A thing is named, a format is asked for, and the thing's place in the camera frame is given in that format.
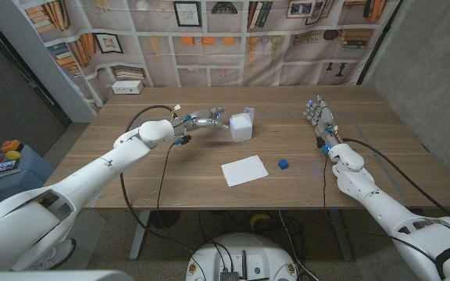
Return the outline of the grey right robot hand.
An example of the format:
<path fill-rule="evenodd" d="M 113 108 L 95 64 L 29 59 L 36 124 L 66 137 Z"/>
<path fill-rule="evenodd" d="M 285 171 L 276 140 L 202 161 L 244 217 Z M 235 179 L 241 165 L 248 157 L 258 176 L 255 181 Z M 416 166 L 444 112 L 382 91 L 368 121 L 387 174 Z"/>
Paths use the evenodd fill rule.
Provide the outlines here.
<path fill-rule="evenodd" d="M 314 127 L 316 135 L 326 144 L 333 147 L 342 142 L 338 136 L 338 126 L 334 122 L 333 112 L 319 95 L 316 101 L 310 100 L 306 104 L 303 114 Z"/>

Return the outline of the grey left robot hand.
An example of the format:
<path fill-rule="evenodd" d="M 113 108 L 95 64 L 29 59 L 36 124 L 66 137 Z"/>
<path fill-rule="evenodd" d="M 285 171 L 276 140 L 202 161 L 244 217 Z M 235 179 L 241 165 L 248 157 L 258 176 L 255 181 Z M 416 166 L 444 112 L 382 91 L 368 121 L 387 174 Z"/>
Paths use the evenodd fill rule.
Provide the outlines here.
<path fill-rule="evenodd" d="M 218 120 L 220 114 L 225 110 L 225 107 L 218 106 L 211 109 L 198 110 L 182 118 L 176 118 L 171 122 L 174 136 L 182 137 L 187 135 L 189 131 L 211 126 L 228 129 L 228 125 Z"/>

